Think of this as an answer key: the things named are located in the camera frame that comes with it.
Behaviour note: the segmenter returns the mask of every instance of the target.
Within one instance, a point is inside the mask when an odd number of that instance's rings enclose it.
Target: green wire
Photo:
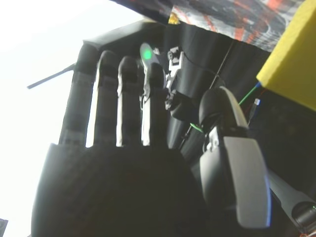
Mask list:
[[[249,92],[248,94],[245,95],[245,97],[243,97],[243,99],[239,102],[239,105],[241,105],[243,102],[245,102],[245,100],[249,97],[249,95],[251,95],[255,89],[258,88],[258,85],[255,85]]]
[[[256,84],[256,85],[242,98],[242,100],[239,102],[239,105],[241,105],[243,102],[245,102],[245,100],[255,91],[256,88],[258,88],[258,84]],[[192,128],[194,128],[194,129],[196,129],[197,131],[203,133],[203,130],[202,130],[199,126],[197,126],[197,125],[195,125],[195,124],[193,124],[193,123],[190,123],[190,125],[191,125]]]
[[[194,129],[196,129],[197,131],[203,133],[203,130],[202,130],[200,127],[198,127],[197,125],[195,125],[195,124],[193,124],[193,123],[190,123],[190,125],[191,125],[192,128],[194,128]]]

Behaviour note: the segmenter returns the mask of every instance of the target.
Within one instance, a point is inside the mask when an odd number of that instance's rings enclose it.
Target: green light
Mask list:
[[[146,51],[143,53],[143,57],[146,60],[151,59],[152,58],[152,52],[150,50],[146,49]]]

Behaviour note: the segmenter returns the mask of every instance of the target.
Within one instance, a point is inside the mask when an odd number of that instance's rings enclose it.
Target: green dot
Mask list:
[[[150,51],[150,50],[145,50],[145,52],[143,53],[143,57],[144,57],[144,59],[146,59],[146,60],[149,60],[149,59],[151,59],[152,58],[152,52]]]

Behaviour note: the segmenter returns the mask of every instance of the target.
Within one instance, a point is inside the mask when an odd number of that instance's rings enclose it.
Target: yellow foam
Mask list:
[[[316,0],[305,0],[298,8],[257,79],[316,111]]]

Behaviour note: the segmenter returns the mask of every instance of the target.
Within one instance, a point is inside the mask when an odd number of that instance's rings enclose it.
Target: white background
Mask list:
[[[50,143],[57,143],[72,72],[26,86],[76,62],[82,39],[142,17],[107,0],[0,3],[0,218],[4,237],[27,237]]]

